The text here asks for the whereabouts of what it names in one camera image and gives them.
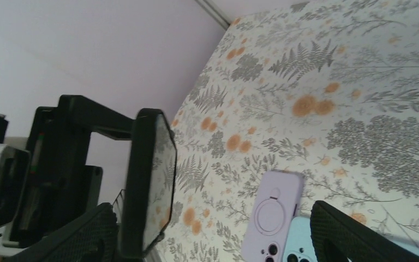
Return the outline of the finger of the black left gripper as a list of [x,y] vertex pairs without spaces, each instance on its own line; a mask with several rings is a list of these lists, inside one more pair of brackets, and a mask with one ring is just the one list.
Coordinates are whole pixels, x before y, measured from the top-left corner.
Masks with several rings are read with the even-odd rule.
[[134,120],[81,95],[60,96],[58,109],[70,124],[113,140],[131,140]]

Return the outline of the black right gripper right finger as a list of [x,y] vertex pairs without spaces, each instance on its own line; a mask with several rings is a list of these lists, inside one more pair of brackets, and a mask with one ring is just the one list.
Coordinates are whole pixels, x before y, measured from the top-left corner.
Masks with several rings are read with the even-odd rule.
[[419,255],[322,200],[312,207],[310,230],[317,261],[419,261]]

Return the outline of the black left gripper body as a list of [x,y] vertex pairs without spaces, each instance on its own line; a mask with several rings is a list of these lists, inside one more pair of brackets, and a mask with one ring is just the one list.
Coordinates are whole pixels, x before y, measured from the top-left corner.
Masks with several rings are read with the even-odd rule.
[[57,107],[36,109],[26,145],[32,158],[21,207],[9,227],[9,247],[29,247],[87,210],[92,130],[64,113]]

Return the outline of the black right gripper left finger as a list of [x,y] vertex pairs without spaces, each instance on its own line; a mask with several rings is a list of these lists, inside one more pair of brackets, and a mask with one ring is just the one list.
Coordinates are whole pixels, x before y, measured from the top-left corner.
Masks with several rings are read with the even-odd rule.
[[7,261],[113,261],[118,225],[102,203]]

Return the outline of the black phone case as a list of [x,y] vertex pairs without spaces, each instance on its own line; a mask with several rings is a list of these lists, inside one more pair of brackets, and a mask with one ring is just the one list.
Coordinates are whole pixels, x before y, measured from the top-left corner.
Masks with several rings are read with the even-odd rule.
[[[117,242],[117,252],[120,261],[143,261],[153,248],[163,240],[165,230],[171,222],[170,219],[169,223],[147,250],[142,248],[155,141],[154,123],[159,115],[163,115],[166,119],[164,112],[160,109],[143,108],[138,112],[132,125],[129,163]],[[167,125],[175,144],[174,134],[168,121]],[[171,216],[174,193],[172,197]]]

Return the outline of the dark teal smartphone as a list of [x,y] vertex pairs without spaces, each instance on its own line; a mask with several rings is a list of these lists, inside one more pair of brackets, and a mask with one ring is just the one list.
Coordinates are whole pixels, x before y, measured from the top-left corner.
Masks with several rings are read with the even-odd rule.
[[167,120],[159,115],[155,120],[155,141],[151,181],[148,195],[146,224],[142,248],[147,250],[171,219],[175,184],[176,147]]

